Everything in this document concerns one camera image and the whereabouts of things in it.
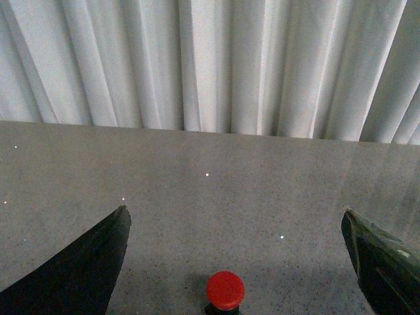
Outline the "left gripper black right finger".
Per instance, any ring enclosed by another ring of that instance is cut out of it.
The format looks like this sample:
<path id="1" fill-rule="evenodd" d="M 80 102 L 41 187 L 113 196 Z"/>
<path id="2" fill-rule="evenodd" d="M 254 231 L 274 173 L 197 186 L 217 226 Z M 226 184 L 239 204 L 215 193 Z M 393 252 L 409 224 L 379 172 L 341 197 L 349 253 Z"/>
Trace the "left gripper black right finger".
<path id="1" fill-rule="evenodd" d="M 375 314 L 419 313 L 419 251 L 345 209 L 341 232 L 358 285 Z"/>

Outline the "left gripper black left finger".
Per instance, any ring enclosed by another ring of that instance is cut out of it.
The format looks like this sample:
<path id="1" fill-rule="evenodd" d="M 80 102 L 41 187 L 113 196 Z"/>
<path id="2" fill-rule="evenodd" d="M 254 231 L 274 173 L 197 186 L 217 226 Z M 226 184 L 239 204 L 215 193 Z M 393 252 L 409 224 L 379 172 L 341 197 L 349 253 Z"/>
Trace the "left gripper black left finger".
<path id="1" fill-rule="evenodd" d="M 122 205 L 1 292 L 2 314 L 105 314 L 121 271 L 131 215 Z"/>

